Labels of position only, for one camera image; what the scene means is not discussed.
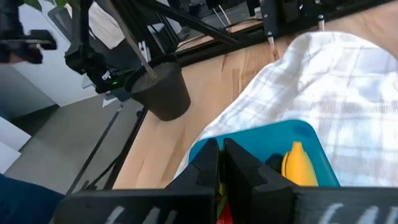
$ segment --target checkered cloth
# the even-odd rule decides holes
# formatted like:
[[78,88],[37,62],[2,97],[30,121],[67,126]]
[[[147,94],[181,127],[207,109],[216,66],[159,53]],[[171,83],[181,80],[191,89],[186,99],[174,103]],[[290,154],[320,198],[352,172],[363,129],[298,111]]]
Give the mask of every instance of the checkered cloth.
[[197,140],[301,119],[316,131],[341,185],[398,186],[397,70],[391,54],[354,35],[303,34]]

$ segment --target wooden table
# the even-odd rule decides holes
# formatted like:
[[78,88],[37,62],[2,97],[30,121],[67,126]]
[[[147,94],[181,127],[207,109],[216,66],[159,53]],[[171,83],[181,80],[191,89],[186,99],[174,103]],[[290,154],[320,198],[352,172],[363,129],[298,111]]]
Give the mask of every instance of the wooden table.
[[[326,30],[350,32],[398,56],[398,2],[326,23]],[[148,112],[116,179],[114,189],[163,188],[203,128],[242,92],[256,73],[283,55],[294,37],[253,45],[183,68],[192,104],[180,118],[162,122]]]

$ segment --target blue tray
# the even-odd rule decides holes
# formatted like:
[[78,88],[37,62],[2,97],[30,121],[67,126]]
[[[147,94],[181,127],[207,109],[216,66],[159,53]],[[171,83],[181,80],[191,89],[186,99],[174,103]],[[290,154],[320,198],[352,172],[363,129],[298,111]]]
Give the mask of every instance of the blue tray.
[[[287,151],[292,149],[294,141],[300,141],[315,169],[319,186],[340,186],[318,140],[317,134],[304,121],[288,120],[236,133],[215,136],[213,138],[217,139],[220,147],[223,147],[224,138],[231,138],[263,163],[272,154],[278,153],[284,156]],[[192,161],[198,151],[205,145],[206,141],[207,139],[198,141],[192,147],[189,154],[189,162]]]

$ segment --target red object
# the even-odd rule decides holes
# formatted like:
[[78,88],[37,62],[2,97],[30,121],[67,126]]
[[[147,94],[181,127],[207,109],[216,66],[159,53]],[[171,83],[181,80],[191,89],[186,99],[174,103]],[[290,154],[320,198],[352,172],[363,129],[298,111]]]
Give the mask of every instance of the red object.
[[231,210],[229,209],[229,203],[225,203],[223,213],[220,218],[217,220],[217,224],[233,224]]

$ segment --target black plastic cup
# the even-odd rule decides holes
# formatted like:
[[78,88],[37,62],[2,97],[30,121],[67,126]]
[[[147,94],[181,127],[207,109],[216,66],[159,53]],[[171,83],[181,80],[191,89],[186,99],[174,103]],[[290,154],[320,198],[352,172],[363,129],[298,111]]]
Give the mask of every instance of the black plastic cup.
[[175,56],[164,56],[151,60],[149,65],[158,74],[158,79],[148,84],[148,87],[143,85],[140,79],[148,80],[148,73],[142,66],[126,80],[125,90],[131,93],[132,99],[142,103],[162,121],[180,117],[191,104],[180,64]]

